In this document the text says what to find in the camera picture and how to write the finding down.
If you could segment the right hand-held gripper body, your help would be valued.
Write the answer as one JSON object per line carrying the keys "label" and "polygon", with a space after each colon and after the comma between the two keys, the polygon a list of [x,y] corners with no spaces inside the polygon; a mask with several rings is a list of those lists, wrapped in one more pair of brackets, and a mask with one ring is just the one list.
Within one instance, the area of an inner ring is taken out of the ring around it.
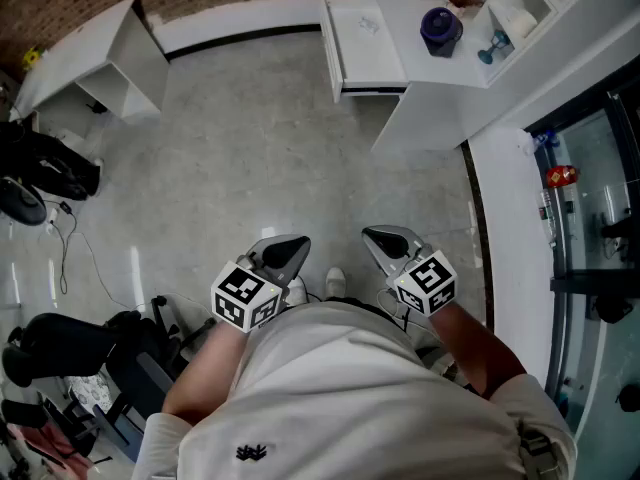
{"label": "right hand-held gripper body", "polygon": [[365,227],[361,237],[399,303],[430,317],[455,299],[453,266],[412,230],[375,225]]}

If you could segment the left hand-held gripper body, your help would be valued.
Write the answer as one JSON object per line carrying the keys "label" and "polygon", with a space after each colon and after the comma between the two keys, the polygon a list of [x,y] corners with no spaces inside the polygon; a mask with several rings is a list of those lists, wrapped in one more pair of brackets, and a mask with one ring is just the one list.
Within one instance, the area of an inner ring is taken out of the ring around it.
{"label": "left hand-held gripper body", "polygon": [[243,333],[269,322],[284,307],[289,283],[310,252],[305,235],[262,238],[227,262],[211,286],[213,317]]}

